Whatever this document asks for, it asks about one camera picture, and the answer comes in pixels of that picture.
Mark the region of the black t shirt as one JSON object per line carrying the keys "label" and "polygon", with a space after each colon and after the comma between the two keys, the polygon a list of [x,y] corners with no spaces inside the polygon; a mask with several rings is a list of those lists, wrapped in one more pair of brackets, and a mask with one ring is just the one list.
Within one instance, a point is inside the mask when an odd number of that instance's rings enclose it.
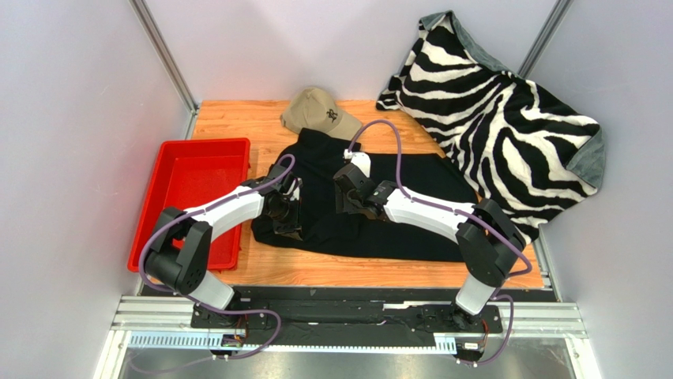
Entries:
{"label": "black t shirt", "polygon": [[383,220],[337,211],[334,175],[345,166],[350,143],[304,129],[284,153],[295,157],[292,174],[301,178],[301,238],[275,233],[268,216],[254,219],[257,242],[343,257],[462,262],[455,233],[465,221],[454,210],[473,211],[475,191],[440,155],[371,153],[370,178],[376,185],[401,178],[402,191],[390,194]]}

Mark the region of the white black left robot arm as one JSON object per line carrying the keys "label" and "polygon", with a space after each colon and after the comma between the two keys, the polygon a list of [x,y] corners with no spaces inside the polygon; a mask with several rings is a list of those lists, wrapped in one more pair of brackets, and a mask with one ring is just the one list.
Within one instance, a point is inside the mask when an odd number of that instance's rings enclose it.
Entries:
{"label": "white black left robot arm", "polygon": [[240,294],[208,269],[211,245],[248,220],[270,218],[276,232],[301,235],[300,191],[303,180],[290,167],[272,165],[267,175],[241,182],[230,193],[187,209],[165,208],[141,250],[139,273],[144,283],[192,300],[225,326],[245,318]]}

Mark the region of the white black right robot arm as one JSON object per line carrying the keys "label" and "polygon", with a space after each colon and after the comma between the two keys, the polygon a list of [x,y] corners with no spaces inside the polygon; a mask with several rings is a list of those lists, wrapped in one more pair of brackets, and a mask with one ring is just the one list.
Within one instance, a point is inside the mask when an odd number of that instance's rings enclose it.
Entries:
{"label": "white black right robot arm", "polygon": [[500,206],[490,199],[477,204],[444,201],[414,192],[399,179],[375,183],[365,152],[345,150],[344,161],[333,176],[336,210],[412,225],[456,243],[468,276],[445,319],[462,331],[480,326],[485,305],[509,278],[525,246]]}

